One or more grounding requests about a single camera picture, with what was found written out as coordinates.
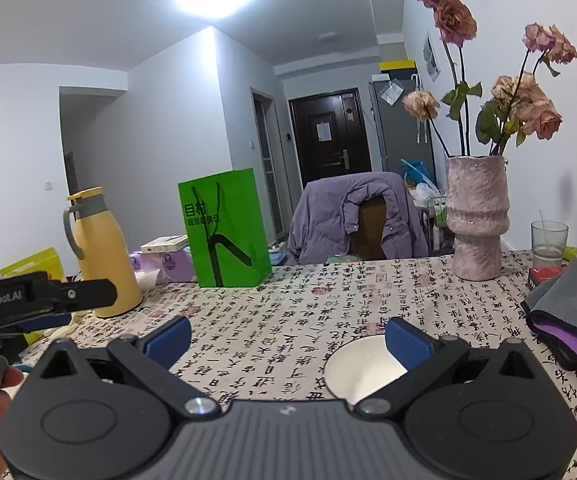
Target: yellow thermos jug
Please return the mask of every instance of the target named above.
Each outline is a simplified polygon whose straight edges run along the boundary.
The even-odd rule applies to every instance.
[[[68,197],[73,205],[64,211],[66,238],[82,271],[83,280],[109,279],[118,290],[111,306],[93,310],[97,317],[124,314],[142,302],[124,235],[104,202],[101,187],[92,187]],[[71,229],[70,215],[75,215]]]

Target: calligraphy tablecloth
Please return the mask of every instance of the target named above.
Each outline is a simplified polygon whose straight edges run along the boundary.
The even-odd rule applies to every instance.
[[[173,316],[187,316],[192,345],[171,372],[226,406],[237,397],[331,398],[323,380],[328,356],[402,316],[430,335],[457,334],[474,347],[523,338],[577,418],[577,374],[555,364],[518,305],[527,293],[529,258],[505,254],[502,276],[484,283],[459,280],[450,256],[443,256],[277,267],[253,289],[161,286],[120,318],[87,316],[72,337],[83,348],[104,346],[121,333],[141,336]],[[24,361],[35,362],[45,348],[46,342],[36,343]],[[577,480],[577,453],[565,479]]]

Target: purple tissue package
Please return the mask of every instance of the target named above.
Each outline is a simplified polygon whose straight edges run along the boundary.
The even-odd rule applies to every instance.
[[[190,253],[180,249],[174,253],[130,253],[131,264],[135,272],[159,270],[156,284],[195,282],[195,269]]]

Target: thermos lid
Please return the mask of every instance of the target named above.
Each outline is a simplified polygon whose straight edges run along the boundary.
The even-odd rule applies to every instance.
[[[72,194],[71,196],[67,197],[67,200],[81,200],[83,198],[88,198],[89,196],[101,195],[102,188],[91,187],[91,189],[85,189],[84,191],[79,191],[77,193]]]

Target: thermos handle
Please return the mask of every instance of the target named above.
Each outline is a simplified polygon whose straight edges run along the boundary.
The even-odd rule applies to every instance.
[[[77,245],[75,242],[75,237],[73,237],[73,229],[71,228],[71,213],[75,213],[75,211],[79,210],[78,205],[72,205],[68,209],[64,209],[64,232],[66,232],[66,239],[68,240],[68,244],[70,245],[73,253],[77,256],[78,260],[84,259],[84,251],[82,248]]]

